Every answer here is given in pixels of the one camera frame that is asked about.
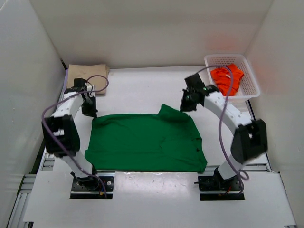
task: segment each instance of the brown cardboard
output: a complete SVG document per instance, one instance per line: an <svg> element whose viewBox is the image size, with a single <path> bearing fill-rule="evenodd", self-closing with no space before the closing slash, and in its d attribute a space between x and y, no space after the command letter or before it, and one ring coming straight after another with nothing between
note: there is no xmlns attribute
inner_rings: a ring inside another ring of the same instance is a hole
<svg viewBox="0 0 304 228"><path fill-rule="evenodd" d="M110 68L105 64L94 65L94 66L80 66L80 65L69 65L68 68L68 79L67 88L71 88L74 85L74 79L82 77L88 79L93 75L102 75L108 78ZM93 77L90 79L90 83L95 85L95 89L99 90L105 87L106 81L101 77ZM99 92L98 94L105 94L106 90Z"/></svg>

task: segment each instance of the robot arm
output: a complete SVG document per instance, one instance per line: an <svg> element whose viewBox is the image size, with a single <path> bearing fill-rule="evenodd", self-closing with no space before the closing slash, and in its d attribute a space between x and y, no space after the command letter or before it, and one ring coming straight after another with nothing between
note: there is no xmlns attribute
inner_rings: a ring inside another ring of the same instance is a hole
<svg viewBox="0 0 304 228"><path fill-rule="evenodd" d="M222 93L214 85L205 86L199 74L189 76L185 78L185 81L187 89L183 90L180 111L196 111L196 105L201 104L220 118L225 104ZM228 104L223 122L234 135L229 160L236 170L242 169L248 161L267 151L264 121L252 120L232 104ZM236 173L227 161L220 165L214 173L215 179L221 182L222 186L235 176Z"/></svg>
<svg viewBox="0 0 304 228"><path fill-rule="evenodd" d="M84 154L80 151L80 139L74 123L74 117L80 107L82 108L83 115L94 118L97 117L95 93L90 92L93 90L94 86L89 84L86 80L76 78L74 80L74 87L65 91L64 99L81 91L88 91L88 93L78 94L62 103L57 110L50 117L45 118L45 120L53 134L70 152L80 167L86 173L95 175L97 173L96 169L85 159ZM43 125L42 129L47 152L52 153L65 161L73 171L71 174L77 179L80 185L85 185L86 187L96 186L98 180L80 171L71 158L63 152L58 144L51 138Z"/></svg>

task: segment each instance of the white table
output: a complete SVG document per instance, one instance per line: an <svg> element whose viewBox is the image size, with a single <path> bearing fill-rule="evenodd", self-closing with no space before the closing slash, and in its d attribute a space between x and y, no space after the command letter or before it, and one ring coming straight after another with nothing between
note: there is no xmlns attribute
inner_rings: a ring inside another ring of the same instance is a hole
<svg viewBox="0 0 304 228"><path fill-rule="evenodd" d="M161 104L180 106L184 78L200 66L114 69L106 96L98 97L98 116L158 113ZM209 84L207 73L202 80ZM218 118L198 106L189 113L203 139L208 166L224 161L218 140ZM90 117L78 112L76 127L84 152L91 133ZM229 151L232 134L223 126ZM263 154L251 164L267 164ZM294 225L279 174L250 172L245 201L200 201L196 173L115 173L112 200L69 199L70 168L56 159L53 171L37 174L24 221L34 227L284 227Z"/></svg>

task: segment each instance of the white basket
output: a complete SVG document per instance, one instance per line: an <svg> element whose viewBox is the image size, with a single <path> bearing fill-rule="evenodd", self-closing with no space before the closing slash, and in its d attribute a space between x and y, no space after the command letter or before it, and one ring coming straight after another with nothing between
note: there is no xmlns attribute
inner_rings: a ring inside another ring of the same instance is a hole
<svg viewBox="0 0 304 228"><path fill-rule="evenodd" d="M260 89L257 85L256 78L251 71L249 64L243 55L239 54L216 54L205 56L206 66L211 65L224 65L227 66L234 63L239 70L244 72L244 76L241 80L241 85L238 92L234 96L229 96L230 102L240 103L249 100L252 97L260 96ZM207 69L208 77L210 83L216 85L211 77L210 71L216 67L211 67Z"/></svg>

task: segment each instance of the green t-shirt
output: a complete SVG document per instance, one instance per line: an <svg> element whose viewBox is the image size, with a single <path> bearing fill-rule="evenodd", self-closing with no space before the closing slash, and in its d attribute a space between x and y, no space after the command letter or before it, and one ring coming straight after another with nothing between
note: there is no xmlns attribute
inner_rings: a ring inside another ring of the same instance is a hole
<svg viewBox="0 0 304 228"><path fill-rule="evenodd" d="M192 118L163 104L158 114L95 118L85 158L98 170L203 172L201 143Z"/></svg>

